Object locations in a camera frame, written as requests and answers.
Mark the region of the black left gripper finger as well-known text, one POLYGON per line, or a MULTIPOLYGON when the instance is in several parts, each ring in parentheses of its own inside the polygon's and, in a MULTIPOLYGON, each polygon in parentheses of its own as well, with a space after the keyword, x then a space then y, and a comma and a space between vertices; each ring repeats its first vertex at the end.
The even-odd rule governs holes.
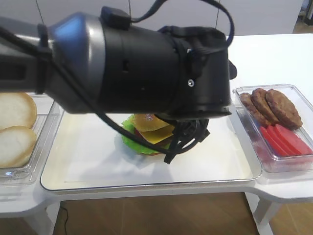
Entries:
POLYGON ((207 129, 209 119, 194 119, 178 122, 173 130, 173 139, 169 151, 189 151, 202 142, 210 132, 207 129))

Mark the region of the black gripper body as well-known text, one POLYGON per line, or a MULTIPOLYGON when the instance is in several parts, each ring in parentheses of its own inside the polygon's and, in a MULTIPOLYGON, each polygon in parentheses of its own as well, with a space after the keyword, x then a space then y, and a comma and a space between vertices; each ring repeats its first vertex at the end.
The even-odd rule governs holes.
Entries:
POLYGON ((226 36, 212 27, 164 26, 160 33, 173 38, 184 51, 178 93, 163 120, 220 118, 231 115, 230 80, 237 76, 228 59, 226 36))

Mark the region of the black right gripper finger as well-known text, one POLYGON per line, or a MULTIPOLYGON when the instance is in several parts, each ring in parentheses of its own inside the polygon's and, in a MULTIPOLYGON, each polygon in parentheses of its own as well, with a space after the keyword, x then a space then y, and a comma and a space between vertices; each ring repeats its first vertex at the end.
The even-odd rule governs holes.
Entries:
POLYGON ((196 145, 195 139, 196 129, 194 127, 176 127, 174 129, 173 139, 168 148, 164 162, 170 164, 174 157, 178 154, 190 150, 196 145))

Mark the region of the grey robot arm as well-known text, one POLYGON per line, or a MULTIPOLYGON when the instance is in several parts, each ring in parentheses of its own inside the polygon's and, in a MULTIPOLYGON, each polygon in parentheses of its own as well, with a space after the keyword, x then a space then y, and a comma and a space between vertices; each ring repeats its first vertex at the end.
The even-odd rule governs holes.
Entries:
POLYGON ((140 18, 103 7, 52 26, 0 19, 0 89, 45 93, 72 114, 94 113, 132 141, 165 154, 165 162, 209 134, 211 118, 230 115, 229 82, 237 75, 225 36, 212 27, 137 27, 140 18), (154 114, 174 125, 168 149, 141 140, 109 114, 154 114))

